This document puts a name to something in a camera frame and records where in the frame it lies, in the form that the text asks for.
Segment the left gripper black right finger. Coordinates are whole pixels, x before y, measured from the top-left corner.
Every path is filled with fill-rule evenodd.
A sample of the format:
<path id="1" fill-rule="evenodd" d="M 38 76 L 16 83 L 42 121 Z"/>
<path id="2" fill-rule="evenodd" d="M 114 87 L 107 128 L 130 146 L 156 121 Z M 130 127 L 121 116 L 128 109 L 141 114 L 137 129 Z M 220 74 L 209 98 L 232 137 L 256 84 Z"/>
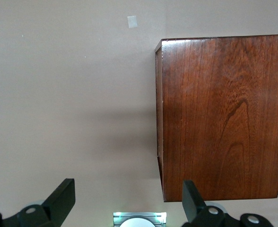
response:
<path id="1" fill-rule="evenodd" d="M 271 227 L 265 217 L 244 213 L 237 220 L 214 205 L 207 205 L 191 180 L 183 182 L 182 206 L 187 218 L 184 227 Z"/>

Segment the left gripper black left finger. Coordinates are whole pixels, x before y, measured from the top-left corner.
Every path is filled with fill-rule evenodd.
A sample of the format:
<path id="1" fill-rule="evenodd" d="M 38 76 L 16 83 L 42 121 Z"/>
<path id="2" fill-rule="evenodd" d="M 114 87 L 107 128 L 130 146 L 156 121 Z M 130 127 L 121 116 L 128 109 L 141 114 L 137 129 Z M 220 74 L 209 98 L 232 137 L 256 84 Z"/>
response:
<path id="1" fill-rule="evenodd" d="M 0 213 L 0 227 L 60 227 L 75 201 L 75 180 L 67 178 L 41 205 L 27 206 L 6 219 Z"/>

